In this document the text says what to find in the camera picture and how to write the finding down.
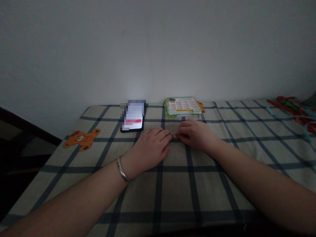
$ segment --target silver bangle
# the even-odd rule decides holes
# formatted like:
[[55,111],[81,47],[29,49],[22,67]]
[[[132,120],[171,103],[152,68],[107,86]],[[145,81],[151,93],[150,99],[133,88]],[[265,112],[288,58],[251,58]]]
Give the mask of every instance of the silver bangle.
[[118,158],[118,169],[119,169],[119,172],[120,174],[123,176],[123,178],[128,182],[129,179],[127,178],[126,174],[124,173],[124,170],[121,166],[121,161],[120,161],[120,157]]

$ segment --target checkered tablecloth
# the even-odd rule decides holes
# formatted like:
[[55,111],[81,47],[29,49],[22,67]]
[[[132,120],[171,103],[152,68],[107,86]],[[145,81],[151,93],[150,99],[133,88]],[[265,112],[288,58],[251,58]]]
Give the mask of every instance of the checkered tablecloth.
[[[275,118],[264,101],[204,102],[206,113],[191,117],[205,122],[221,139],[316,192],[316,138],[307,142],[302,125],[293,118]],[[274,114],[288,115],[271,106]],[[47,161],[9,214],[1,229],[41,206],[58,193],[117,159],[141,132],[121,133],[119,105],[91,106],[73,129],[100,129],[89,150],[63,148]],[[145,130],[163,127],[175,132],[185,118],[166,119],[161,104],[149,104]],[[203,152],[178,139],[157,167],[131,181],[103,214],[89,236],[145,236],[178,229],[246,223],[261,214],[221,167]]]

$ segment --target pixelated phone screen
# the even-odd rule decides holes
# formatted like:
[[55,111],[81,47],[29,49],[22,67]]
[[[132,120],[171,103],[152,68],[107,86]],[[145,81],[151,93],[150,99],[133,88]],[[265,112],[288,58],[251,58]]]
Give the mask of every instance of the pixelated phone screen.
[[132,101],[121,104],[124,107],[122,130],[140,129],[143,126],[144,101]]

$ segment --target wrist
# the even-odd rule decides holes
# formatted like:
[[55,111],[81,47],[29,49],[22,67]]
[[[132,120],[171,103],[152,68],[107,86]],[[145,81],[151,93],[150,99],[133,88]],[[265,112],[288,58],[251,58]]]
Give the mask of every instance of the wrist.
[[215,142],[213,142],[213,145],[208,147],[205,153],[217,160],[217,158],[220,156],[221,151],[225,149],[224,147],[226,144],[227,143],[225,141],[218,138]]
[[134,160],[135,158],[129,154],[129,152],[120,157],[122,169],[129,180],[132,180],[139,175]]

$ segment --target hand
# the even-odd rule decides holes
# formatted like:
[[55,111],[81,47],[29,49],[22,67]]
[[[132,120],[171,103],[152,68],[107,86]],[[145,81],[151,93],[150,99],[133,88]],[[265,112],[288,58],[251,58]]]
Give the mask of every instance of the hand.
[[145,131],[132,149],[121,157],[122,168],[129,179],[157,166],[167,155],[167,146],[173,138],[168,130],[161,127]]
[[205,123],[193,119],[183,121],[175,134],[184,144],[209,155],[218,147],[220,141]]

